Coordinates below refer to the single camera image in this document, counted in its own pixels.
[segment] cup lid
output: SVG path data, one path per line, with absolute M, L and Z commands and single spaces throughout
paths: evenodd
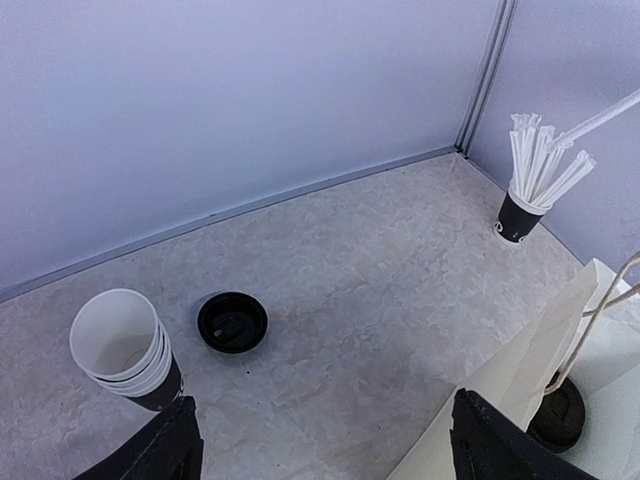
M 243 353 L 254 348 L 267 332 L 267 312 L 255 298 L 225 292 L 210 298 L 198 313 L 198 331 L 214 350 Z

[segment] cup holding straws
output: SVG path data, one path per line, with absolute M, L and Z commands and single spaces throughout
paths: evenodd
M 596 165 L 584 150 L 555 180 L 560 160 L 571 144 L 554 140 L 555 128 L 540 127 L 540 115 L 512 115 L 509 132 L 513 156 L 513 178 L 505 196 L 494 231 L 511 245 L 521 243 L 553 204 Z

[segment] cup rim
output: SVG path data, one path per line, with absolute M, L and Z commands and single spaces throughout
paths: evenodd
M 102 298 L 104 296 L 107 296 L 107 295 L 114 294 L 114 293 L 126 293 L 128 295 L 133 294 L 134 296 L 136 296 L 139 299 L 141 299 L 144 303 L 146 303 L 151 308 L 151 311 L 153 312 L 153 317 L 154 317 L 154 320 L 155 320 L 156 328 L 155 328 L 155 331 L 153 333 L 153 337 L 151 339 L 151 342 L 149 343 L 149 346 L 147 347 L 147 351 L 142 356 L 142 358 L 140 358 L 140 360 L 138 360 L 134 365 L 129 367 L 127 370 L 124 370 L 124 371 L 118 372 L 118 373 L 97 374 L 96 372 L 93 372 L 90 369 L 84 367 L 78 361 L 78 358 L 76 356 L 76 352 L 74 351 L 74 348 L 73 348 L 73 334 L 74 334 L 74 331 L 75 331 L 76 326 L 77 326 L 77 320 L 81 316 L 81 314 L 84 313 L 84 311 L 92 303 L 94 303 L 98 299 L 100 299 L 100 298 Z M 100 378 L 102 380 L 105 380 L 105 381 L 121 381 L 121 380 L 127 380 L 128 378 L 135 377 L 142 370 L 144 370 L 144 368 L 149 364 L 150 359 L 153 356 L 153 352 L 154 352 L 155 348 L 157 348 L 157 344 L 158 344 L 158 341 L 159 341 L 159 331 L 160 331 L 160 329 L 158 328 L 158 324 L 159 323 L 161 323 L 161 322 L 160 322 L 160 318 L 158 317 L 158 312 L 156 312 L 155 307 L 153 306 L 151 301 L 147 297 L 142 295 L 140 292 L 136 292 L 135 290 L 131 290 L 131 289 L 128 289 L 128 288 L 112 288 L 110 290 L 105 290 L 104 292 L 101 292 L 101 293 L 95 295 L 94 297 L 92 297 L 91 299 L 89 299 L 82 306 L 82 308 L 78 311 L 78 313 L 76 314 L 76 316 L 73 319 L 73 323 L 71 324 L 71 329 L 69 331 L 69 350 L 71 350 L 71 356 L 73 357 L 73 361 L 76 363 L 76 365 L 78 365 L 85 373 L 87 373 L 91 377 L 98 377 L 98 378 Z
M 158 342 L 158 347 L 156 348 L 154 356 L 151 358 L 149 364 L 142 370 L 138 375 L 135 375 L 131 378 L 122 381 L 104 381 L 99 377 L 92 376 L 93 380 L 98 383 L 100 386 L 103 386 L 108 389 L 122 389 L 122 388 L 132 388 L 137 385 L 140 385 L 147 381 L 150 377 L 152 377 L 158 370 L 159 366 L 162 365 L 162 361 L 167 354 L 167 351 L 170 351 L 171 344 L 169 340 L 169 336 L 167 335 L 166 330 L 162 323 L 160 324 L 162 329 L 161 331 L 161 339 Z
M 113 390 L 108 388 L 112 393 L 116 395 L 120 395 L 122 397 L 143 397 L 153 392 L 156 388 L 158 388 L 162 382 L 165 381 L 167 376 L 169 375 L 169 370 L 171 370 L 171 364 L 173 363 L 173 353 L 169 352 L 169 354 L 163 358 L 163 362 L 157 372 L 157 375 L 154 375 L 151 379 L 147 379 L 147 383 L 144 385 L 137 385 L 135 387 L 129 387 L 127 389 L 122 390 Z

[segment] black object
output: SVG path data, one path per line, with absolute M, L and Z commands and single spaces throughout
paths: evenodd
M 542 215 L 534 215 L 518 206 L 507 192 L 494 227 L 504 239 L 520 243 L 529 235 L 541 218 Z
M 179 397 L 122 447 L 74 480 L 198 480 L 204 442 L 193 397 Z
M 153 392 L 142 397 L 125 397 L 133 403 L 154 412 L 159 412 L 173 402 L 182 393 L 182 373 L 176 359 L 171 355 L 171 368 L 164 381 Z
M 596 480 L 465 389 L 455 397 L 451 448 L 457 480 Z
M 267 333 L 267 312 L 249 295 L 220 293 L 200 309 L 198 330 L 207 345 L 219 352 L 247 352 Z
M 527 433 L 549 451 L 562 453 L 578 442 L 585 420 L 582 396 L 567 378 L 558 390 L 543 397 Z

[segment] stack of paper cups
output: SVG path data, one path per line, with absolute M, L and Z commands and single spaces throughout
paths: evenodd
M 71 355 L 98 385 L 149 410 L 182 393 L 171 341 L 151 302 L 118 288 L 87 302 L 69 334 Z

